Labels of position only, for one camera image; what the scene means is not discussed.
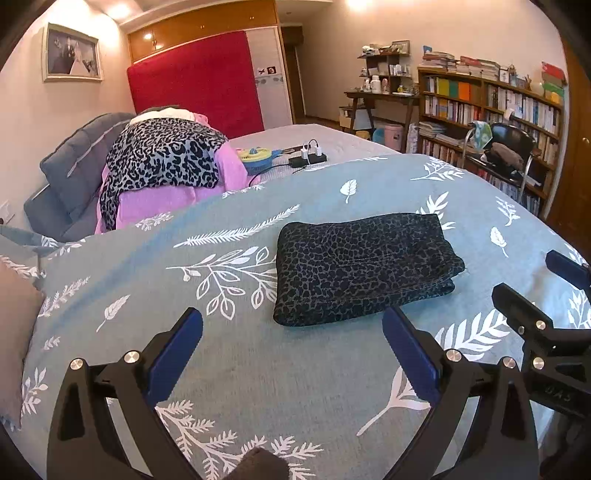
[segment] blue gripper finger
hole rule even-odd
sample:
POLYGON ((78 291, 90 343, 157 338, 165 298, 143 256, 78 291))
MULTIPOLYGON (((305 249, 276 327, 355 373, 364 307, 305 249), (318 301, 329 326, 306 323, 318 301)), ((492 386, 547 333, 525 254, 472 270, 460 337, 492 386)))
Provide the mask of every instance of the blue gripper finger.
POLYGON ((198 310, 188 310, 181 320, 182 325, 168 340, 148 373, 149 387, 144 399, 151 407, 169 398, 203 336, 203 318, 198 310))
POLYGON ((417 397, 432 406, 437 404, 441 398, 439 372, 415 337, 416 330, 402 310, 387 308, 382 318, 382 329, 417 397))
POLYGON ((546 267, 579 290, 591 286, 589 269, 558 253, 556 250, 551 250, 546 255, 546 267))

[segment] picture frame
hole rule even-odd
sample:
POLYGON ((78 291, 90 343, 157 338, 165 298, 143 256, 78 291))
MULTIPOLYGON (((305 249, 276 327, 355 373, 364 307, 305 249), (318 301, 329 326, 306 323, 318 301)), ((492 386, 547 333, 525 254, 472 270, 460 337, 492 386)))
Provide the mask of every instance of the picture frame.
POLYGON ((41 53, 44 82, 103 80, 98 38, 48 23, 41 53))
POLYGON ((398 53, 398 54, 402 54, 402 55, 409 55, 410 54, 410 40, 393 41, 390 45, 390 50, 393 53, 398 53))

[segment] wall outlet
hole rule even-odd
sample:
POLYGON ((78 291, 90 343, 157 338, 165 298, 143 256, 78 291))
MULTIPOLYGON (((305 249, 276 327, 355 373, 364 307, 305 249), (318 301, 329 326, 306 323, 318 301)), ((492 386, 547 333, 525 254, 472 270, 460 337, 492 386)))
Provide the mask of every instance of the wall outlet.
POLYGON ((4 225, 6 225, 12 217, 14 217, 12 207, 10 206, 10 203, 6 201, 0 205, 0 218, 4 220, 4 225))

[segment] wooden floor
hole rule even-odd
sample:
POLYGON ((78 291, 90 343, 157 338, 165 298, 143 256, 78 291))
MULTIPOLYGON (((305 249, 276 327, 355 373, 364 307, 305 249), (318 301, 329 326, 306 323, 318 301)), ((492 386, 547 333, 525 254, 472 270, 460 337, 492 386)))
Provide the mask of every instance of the wooden floor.
POLYGON ((335 122, 334 120, 328 120, 326 118, 319 118, 317 116, 305 116, 304 118, 296 119, 295 122, 298 125, 318 124, 333 128, 335 130, 341 130, 340 124, 338 122, 335 122))

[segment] metal screw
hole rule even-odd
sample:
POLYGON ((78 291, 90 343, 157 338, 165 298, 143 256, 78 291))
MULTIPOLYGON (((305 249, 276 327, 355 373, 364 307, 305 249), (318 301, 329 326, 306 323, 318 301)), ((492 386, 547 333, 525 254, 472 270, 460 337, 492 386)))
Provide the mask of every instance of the metal screw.
POLYGON ((123 360, 125 360, 126 364, 134 364, 139 360, 139 352, 136 352, 135 350, 127 352, 123 357, 123 360))
POLYGON ((82 358, 75 358, 71 361, 70 368, 72 370, 79 370, 80 368, 82 368, 82 365, 84 365, 84 360, 82 360, 82 358))
POLYGON ((503 359, 503 365, 505 365, 507 368, 515 368, 515 360, 513 360, 510 356, 506 356, 503 359))
POLYGON ((534 358, 532 364, 536 370, 542 370, 544 368, 544 359, 537 356, 534 358))
POLYGON ((462 354, 454 349, 445 352, 445 356, 452 362, 459 362, 462 359, 462 354))

